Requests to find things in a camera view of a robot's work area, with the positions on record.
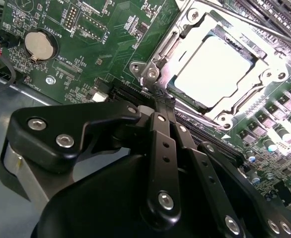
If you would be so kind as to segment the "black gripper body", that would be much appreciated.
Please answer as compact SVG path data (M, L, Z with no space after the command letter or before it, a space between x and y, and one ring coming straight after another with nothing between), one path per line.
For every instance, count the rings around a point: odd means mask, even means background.
M181 215L174 225L154 225L141 209L146 194L145 157L127 155L62 189L41 210L34 238L207 238L202 189L190 164L177 171Z

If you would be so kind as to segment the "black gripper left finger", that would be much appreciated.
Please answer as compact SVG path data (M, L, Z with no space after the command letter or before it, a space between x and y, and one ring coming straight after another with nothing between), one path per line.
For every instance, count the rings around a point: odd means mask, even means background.
M25 108L8 127L8 150L23 161L14 172L30 200L43 210L73 183L79 161L130 148L145 157L144 217L154 225L174 225L181 215L176 142L170 125L174 105L165 97L150 107L127 101Z

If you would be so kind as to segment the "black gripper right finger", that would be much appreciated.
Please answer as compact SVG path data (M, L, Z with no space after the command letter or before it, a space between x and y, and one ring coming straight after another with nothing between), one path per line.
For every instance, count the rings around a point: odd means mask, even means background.
M209 238L291 238L290 222L259 194L239 170L208 142L196 145L175 118L175 100L164 99L182 160L190 164L202 189Z

